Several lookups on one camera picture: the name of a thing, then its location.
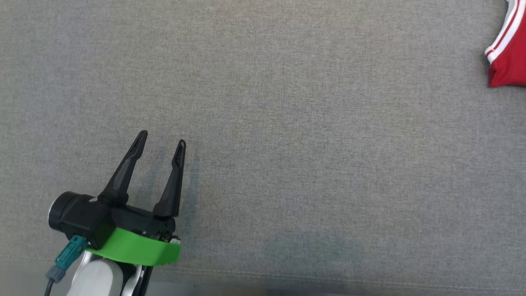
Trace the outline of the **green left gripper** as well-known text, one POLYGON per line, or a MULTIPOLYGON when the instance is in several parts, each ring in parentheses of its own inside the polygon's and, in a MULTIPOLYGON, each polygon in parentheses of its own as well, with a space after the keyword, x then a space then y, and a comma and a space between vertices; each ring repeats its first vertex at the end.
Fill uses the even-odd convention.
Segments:
MULTIPOLYGON (((136 162, 142 156, 147 136, 146 130, 139 132, 98 195, 98 201, 110 207, 123 206, 128 202, 127 190, 136 162)), ((162 266, 178 260, 182 247, 175 234, 174 218, 179 216, 185 152, 186 142, 179 140, 171 161, 172 170, 168 182, 153 213, 136 207, 113 208, 111 217, 116 223, 116 229, 100 249, 88 247, 88 252, 116 262, 141 266, 162 266)))

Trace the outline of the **red basketball jersey white sleeves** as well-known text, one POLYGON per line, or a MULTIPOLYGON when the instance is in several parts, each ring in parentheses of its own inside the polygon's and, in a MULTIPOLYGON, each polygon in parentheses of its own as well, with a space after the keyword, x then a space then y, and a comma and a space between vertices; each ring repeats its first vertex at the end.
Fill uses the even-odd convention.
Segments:
POLYGON ((506 0, 508 9, 494 42, 485 49, 488 85, 526 87, 526 0, 506 0))

